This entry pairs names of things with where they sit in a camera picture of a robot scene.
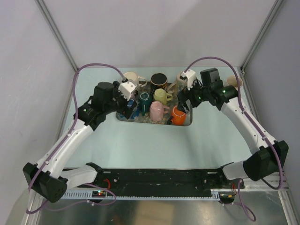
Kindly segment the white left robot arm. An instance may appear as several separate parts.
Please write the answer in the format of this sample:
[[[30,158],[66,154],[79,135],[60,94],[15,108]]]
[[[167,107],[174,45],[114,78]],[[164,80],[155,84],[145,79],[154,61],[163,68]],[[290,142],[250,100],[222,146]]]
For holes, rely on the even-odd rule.
[[[128,107],[128,102],[136,93],[137,83],[127,80],[100,82],[94,93],[76,109],[71,126],[54,146],[37,163],[27,163],[23,173],[29,185],[47,201],[57,202],[68,189],[86,183],[99,187],[104,182],[101,167],[94,163],[65,171],[65,164],[78,146],[105,121],[113,112],[130,119],[137,103]]]

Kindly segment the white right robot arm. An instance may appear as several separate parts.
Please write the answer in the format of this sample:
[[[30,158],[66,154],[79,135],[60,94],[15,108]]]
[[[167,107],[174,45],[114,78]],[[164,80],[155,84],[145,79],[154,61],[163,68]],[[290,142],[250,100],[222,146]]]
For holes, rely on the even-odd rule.
[[[250,178],[258,181],[279,171],[285,163],[288,144],[277,141],[265,131],[238,98],[237,89],[231,85],[223,85],[216,68],[203,70],[200,75],[201,79],[197,79],[196,72],[191,69],[180,74],[180,78],[187,84],[177,94],[178,110],[189,112],[187,101],[192,108],[202,102],[209,102],[235,125],[252,154],[245,161],[224,165],[223,172],[216,177],[217,184],[227,188],[234,179]]]

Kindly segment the cream coral pattern mug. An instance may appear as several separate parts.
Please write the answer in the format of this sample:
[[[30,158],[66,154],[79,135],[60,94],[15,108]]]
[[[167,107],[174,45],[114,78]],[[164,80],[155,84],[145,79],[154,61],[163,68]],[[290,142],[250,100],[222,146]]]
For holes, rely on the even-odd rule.
[[[236,79],[236,77],[234,75],[229,76],[226,80],[226,85],[231,85],[233,86],[235,89],[238,89],[238,87],[242,87],[243,85],[243,80],[240,76],[238,76],[238,81]]]

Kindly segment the tall cream seahorse mug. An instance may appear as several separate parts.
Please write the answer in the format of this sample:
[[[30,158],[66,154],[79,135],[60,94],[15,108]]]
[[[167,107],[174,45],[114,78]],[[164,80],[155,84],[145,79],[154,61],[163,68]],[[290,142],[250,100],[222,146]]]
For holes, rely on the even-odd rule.
[[[167,93],[177,95],[179,91],[186,87],[187,82],[181,78],[181,74],[181,72],[177,74],[175,81],[167,87]]]

